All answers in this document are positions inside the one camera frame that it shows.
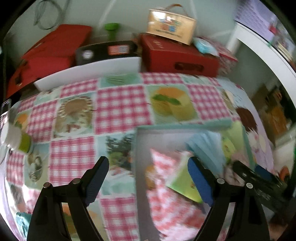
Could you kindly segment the pink checkered cloth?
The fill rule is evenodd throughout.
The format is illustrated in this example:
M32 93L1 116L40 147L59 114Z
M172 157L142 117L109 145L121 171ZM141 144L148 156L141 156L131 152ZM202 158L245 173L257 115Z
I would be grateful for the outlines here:
M161 240L192 240L206 219L206 208L165 184L180 158L180 151L165 154L151 149L150 152L152 164L145 170L145 181L152 222Z

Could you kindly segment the light blue cloth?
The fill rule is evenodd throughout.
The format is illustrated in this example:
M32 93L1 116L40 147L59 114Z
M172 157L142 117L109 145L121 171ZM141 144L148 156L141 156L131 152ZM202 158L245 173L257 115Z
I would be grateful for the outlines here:
M186 148L215 177L221 177L223 175L226 158L222 150L222 136L220 133L206 130L197 132L186 141Z

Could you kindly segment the green tissue packet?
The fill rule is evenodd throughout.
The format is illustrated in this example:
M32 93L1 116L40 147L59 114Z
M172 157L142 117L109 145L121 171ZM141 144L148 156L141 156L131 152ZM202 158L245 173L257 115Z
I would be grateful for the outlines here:
M190 199L191 201L202 203L203 200L199 194L188 171L188 160L192 156L191 152L179 152L180 158L173 165L172 173L168 175L165 184L178 194Z

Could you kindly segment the white bottle with green label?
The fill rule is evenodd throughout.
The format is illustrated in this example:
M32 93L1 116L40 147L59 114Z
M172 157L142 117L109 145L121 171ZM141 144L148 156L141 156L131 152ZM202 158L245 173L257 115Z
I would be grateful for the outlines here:
M1 144L8 146L14 151L30 154L32 152L33 140L29 134L22 131L18 126L7 122L1 129Z

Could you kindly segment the patchwork pink checkered tablecloth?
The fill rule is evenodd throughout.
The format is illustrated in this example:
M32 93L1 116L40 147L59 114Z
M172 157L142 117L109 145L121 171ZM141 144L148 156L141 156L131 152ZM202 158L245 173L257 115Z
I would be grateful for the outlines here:
M230 120L221 132L229 171L233 157L273 170L272 150L253 103L226 78L177 73L123 75L64 85L25 99L15 107L14 125L33 139L29 155L6 155L3 205L20 240L21 213L31 214L43 183L67 184L84 174L100 156L110 172L90 214L106 240L140 240L133 147L139 126L192 125Z

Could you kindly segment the red chevron patterned box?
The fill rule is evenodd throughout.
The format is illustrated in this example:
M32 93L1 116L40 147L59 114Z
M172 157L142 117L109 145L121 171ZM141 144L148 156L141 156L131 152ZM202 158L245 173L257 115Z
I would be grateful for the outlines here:
M220 42L212 40L207 37L201 37L205 41L209 42L219 54L219 69L218 76L226 76L232 72L236 66L238 59L232 55L232 53Z

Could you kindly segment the light blue wipes pack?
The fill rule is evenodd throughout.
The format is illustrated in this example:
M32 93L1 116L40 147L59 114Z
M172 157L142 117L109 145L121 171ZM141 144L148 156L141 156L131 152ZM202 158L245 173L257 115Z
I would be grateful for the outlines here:
M202 38L194 38L193 44L200 53L210 54L219 57L219 53L216 50L216 48L213 45L211 45L207 40L204 40Z

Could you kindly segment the white shelf unit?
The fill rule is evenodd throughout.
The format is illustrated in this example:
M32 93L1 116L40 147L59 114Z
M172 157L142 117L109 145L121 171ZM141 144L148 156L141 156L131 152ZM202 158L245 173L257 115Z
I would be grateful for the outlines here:
M253 30L236 23L226 48L235 54L243 43L271 69L295 104L295 71L283 56Z

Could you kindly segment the red flat boxes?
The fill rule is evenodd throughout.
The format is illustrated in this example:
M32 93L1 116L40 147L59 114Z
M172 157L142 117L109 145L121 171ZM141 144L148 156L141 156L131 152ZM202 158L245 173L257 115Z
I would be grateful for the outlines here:
M36 42L22 57L8 81L6 98L25 86L74 66L75 52L91 36L93 27L62 24Z

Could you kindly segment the black flat box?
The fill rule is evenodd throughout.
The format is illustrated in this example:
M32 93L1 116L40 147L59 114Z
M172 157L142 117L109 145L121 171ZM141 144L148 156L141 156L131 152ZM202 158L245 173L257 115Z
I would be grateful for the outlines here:
M103 42L82 46L75 51L77 65L114 58L137 57L138 46L132 40Z

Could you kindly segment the large red cardboard box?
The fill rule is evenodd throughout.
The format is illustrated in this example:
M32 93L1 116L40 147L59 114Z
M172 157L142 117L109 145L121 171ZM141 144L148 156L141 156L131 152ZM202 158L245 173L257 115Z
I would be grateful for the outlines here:
M219 58L200 53L193 45L185 45L151 34L140 35L142 61L148 72L182 73L216 77Z

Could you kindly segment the green cup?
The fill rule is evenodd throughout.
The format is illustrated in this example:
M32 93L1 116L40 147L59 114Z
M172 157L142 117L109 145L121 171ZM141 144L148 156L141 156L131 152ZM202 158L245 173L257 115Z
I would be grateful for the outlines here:
M108 40L113 42L116 41L116 35L118 32L118 29L120 27L119 23L107 23L104 25L104 29L108 33Z

